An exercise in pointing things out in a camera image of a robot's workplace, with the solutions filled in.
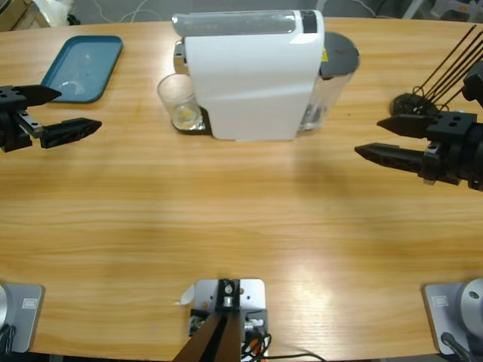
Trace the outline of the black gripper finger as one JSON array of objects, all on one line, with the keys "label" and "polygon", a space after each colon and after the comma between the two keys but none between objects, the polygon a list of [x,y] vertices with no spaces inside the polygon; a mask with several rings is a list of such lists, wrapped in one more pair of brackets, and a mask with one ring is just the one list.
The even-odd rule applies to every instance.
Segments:
[{"label": "black gripper finger", "polygon": [[402,149],[399,146],[383,143],[356,146],[354,150],[364,159],[375,164],[416,173],[421,178],[438,178],[441,175],[438,158],[425,155],[421,151]]},{"label": "black gripper finger", "polygon": [[377,122],[392,133],[417,139],[463,139],[475,126],[475,115],[441,112],[437,115],[394,115]]},{"label": "black gripper finger", "polygon": [[1,109],[27,109],[41,106],[60,97],[58,90],[40,84],[1,87]]},{"label": "black gripper finger", "polygon": [[95,133],[101,126],[101,121],[88,118],[74,118],[46,126],[41,136],[41,147],[53,148],[79,141]]}]

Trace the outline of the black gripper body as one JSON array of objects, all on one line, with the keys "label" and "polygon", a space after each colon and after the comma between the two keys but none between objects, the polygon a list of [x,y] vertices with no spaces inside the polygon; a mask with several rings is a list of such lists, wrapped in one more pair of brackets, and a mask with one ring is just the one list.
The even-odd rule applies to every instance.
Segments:
[{"label": "black gripper body", "polygon": [[44,136],[42,124],[27,112],[32,106],[38,104],[1,104],[1,150],[4,153],[30,147],[32,138],[41,139]]},{"label": "black gripper body", "polygon": [[468,123],[465,133],[446,130],[428,139],[424,152],[424,181],[458,186],[461,180],[468,187],[482,191],[482,123]]}]

